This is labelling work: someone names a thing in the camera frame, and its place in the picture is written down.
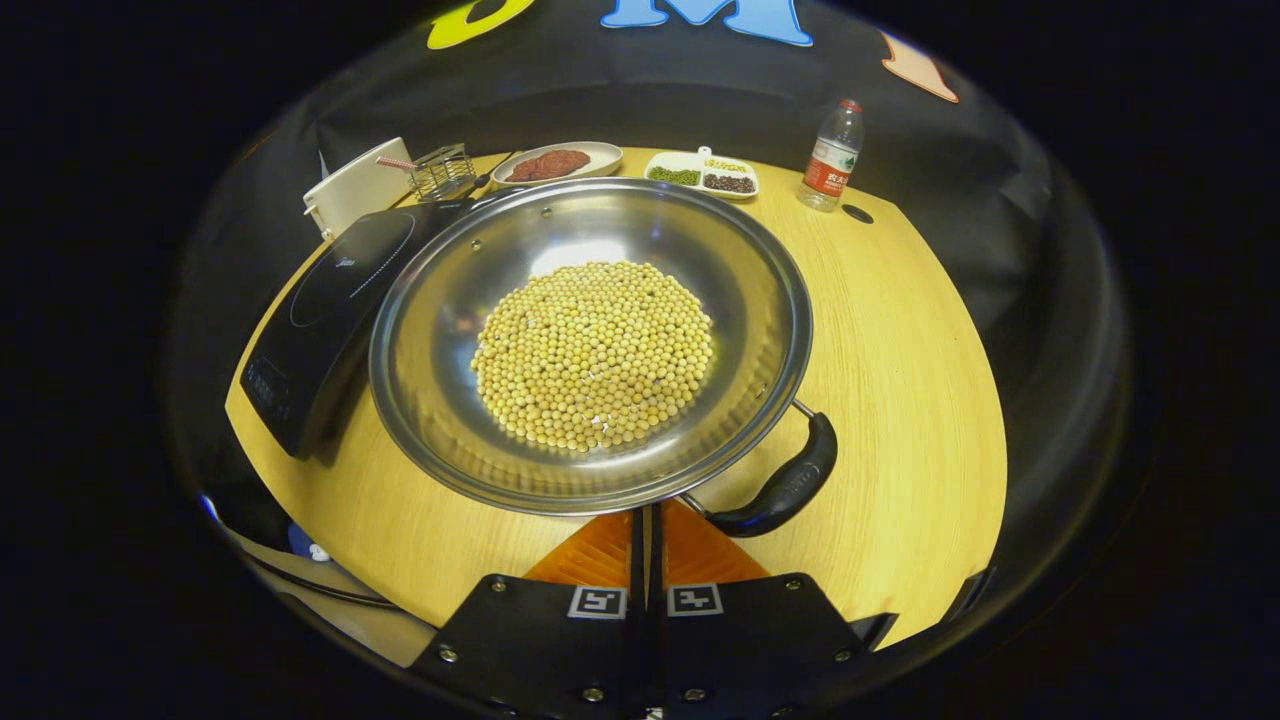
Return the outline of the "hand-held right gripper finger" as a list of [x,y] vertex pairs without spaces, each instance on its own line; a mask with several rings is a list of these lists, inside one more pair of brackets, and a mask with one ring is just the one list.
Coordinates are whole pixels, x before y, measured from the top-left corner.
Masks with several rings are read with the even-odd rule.
[[667,717],[817,717],[867,665],[865,643],[804,573],[677,583],[672,507],[653,516],[655,680]]
[[636,717],[646,697],[646,528],[595,518],[524,575],[483,577],[412,661],[479,717]]

